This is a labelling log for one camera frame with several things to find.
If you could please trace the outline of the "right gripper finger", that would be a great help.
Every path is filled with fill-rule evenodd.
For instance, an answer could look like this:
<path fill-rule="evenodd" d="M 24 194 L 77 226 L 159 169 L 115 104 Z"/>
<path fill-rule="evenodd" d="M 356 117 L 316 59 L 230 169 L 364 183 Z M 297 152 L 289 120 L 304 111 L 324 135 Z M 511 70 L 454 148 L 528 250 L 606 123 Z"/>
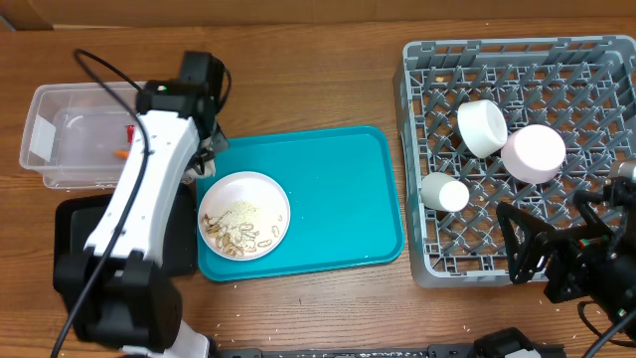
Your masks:
<path fill-rule="evenodd" d="M 505 202 L 496 208 L 504 238 L 508 273 L 513 284 L 531 280 L 551 255 L 547 235 L 555 228 L 543 220 Z"/>
<path fill-rule="evenodd" d="M 592 210 L 591 204 L 601 204 L 603 195 L 587 190 L 577 190 L 572 198 L 575 209 L 585 222 L 584 225 L 573 228 L 577 234 L 612 234 L 612 229 L 607 226 Z"/>

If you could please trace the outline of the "large white plate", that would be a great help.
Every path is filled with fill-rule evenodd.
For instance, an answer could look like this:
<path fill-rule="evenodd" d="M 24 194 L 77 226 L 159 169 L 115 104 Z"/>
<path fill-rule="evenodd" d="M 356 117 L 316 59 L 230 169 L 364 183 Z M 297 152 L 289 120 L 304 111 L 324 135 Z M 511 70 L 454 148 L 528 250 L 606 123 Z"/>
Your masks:
<path fill-rule="evenodd" d="M 272 178 L 253 171 L 242 171 L 229 174 L 215 182 L 209 188 L 201 199 L 198 208 L 199 233 L 202 235 L 200 219 L 203 213 L 217 213 L 221 209 L 226 208 L 229 204 L 241 200 L 248 201 L 263 208 L 267 214 L 283 215 L 286 218 L 286 229 L 283 236 L 284 239 L 289 229 L 291 219 L 291 207 L 287 194 Z M 212 250 L 209 244 L 205 241 L 204 243 Z"/>

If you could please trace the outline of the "red snack wrapper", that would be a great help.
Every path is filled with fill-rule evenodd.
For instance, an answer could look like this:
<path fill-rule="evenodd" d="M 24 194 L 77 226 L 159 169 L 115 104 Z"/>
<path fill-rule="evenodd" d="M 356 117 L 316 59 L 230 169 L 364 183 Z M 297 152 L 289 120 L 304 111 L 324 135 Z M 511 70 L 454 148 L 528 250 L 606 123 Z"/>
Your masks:
<path fill-rule="evenodd" d="M 127 125 L 126 126 L 126 135 L 127 135 L 127 143 L 131 144 L 134 138 L 135 126 Z"/>

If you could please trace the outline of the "food scraps and rice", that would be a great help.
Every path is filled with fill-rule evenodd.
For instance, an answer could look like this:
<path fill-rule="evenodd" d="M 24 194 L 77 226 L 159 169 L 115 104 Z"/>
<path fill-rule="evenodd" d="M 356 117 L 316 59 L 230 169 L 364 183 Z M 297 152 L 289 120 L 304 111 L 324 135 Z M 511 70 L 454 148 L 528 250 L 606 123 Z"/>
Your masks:
<path fill-rule="evenodd" d="M 268 254 L 282 241 L 285 220 L 283 215 L 267 214 L 241 200 L 217 213 L 203 213 L 200 228 L 214 252 L 227 259 L 248 261 Z"/>

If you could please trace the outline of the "orange carrot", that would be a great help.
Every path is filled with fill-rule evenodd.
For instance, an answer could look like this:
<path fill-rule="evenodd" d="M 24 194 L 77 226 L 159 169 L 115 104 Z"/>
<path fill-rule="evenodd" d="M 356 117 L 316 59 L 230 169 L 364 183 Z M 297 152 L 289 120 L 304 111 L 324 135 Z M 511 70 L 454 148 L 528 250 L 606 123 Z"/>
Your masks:
<path fill-rule="evenodd" d="M 113 155 L 122 160 L 126 160 L 128 158 L 129 152 L 127 150 L 118 149 L 113 151 Z"/>

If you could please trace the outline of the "small white cup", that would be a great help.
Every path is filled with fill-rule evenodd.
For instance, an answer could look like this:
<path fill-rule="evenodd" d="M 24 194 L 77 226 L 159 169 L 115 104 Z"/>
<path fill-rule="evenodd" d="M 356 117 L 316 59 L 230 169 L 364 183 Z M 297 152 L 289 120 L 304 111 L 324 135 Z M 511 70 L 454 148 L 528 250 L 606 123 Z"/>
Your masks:
<path fill-rule="evenodd" d="M 429 209 L 459 212 L 468 204 L 469 197 L 467 186 L 445 173 L 430 173 L 421 180 L 420 198 Z"/>

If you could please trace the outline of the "white bowl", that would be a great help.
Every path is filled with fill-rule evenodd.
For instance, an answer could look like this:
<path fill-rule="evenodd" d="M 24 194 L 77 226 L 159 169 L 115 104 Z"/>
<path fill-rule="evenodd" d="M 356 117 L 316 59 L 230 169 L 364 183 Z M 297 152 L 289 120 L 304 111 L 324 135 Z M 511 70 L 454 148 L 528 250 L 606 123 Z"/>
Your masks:
<path fill-rule="evenodd" d="M 462 103 L 457 110 L 457 124 L 467 149 L 478 158 L 488 157 L 507 142 L 504 115 L 492 100 Z"/>

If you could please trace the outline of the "white napkin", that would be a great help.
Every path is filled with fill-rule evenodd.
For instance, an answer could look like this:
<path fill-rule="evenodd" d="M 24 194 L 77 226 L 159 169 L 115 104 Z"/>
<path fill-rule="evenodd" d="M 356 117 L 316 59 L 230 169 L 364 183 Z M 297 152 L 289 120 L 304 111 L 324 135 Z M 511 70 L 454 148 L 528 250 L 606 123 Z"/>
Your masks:
<path fill-rule="evenodd" d="M 193 166 L 196 178 L 206 178 L 216 174 L 216 165 L 214 157 L 210 155 L 199 156 L 195 160 Z"/>

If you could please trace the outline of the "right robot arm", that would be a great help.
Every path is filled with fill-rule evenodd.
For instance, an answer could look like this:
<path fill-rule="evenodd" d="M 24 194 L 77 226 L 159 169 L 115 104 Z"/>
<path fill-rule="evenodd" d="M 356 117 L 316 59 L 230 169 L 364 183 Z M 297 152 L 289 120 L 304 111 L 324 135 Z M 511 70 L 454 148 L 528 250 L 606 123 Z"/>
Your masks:
<path fill-rule="evenodd" d="M 512 283 L 543 271 L 545 295 L 552 303 L 585 296 L 600 306 L 612 325 L 588 348 L 594 356 L 618 333 L 635 345 L 635 184 L 615 178 L 600 193 L 578 190 L 572 203 L 582 226 L 559 230 L 500 203 L 496 214 L 505 240 Z"/>

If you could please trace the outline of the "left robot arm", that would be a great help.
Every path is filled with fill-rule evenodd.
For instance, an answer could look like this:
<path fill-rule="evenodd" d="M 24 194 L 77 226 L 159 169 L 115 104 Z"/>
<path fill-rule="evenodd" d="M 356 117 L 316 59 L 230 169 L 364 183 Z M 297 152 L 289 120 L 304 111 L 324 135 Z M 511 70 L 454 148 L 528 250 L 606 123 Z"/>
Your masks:
<path fill-rule="evenodd" d="M 185 53 L 177 78 L 149 81 L 134 105 L 129 154 L 100 221 L 79 253 L 58 257 L 53 285 L 69 333 L 127 357 L 213 357 L 214 340 L 183 319 L 179 290 L 162 270 L 165 231 L 185 174 L 206 178 L 230 144 L 217 121 L 232 87 L 210 53 Z"/>

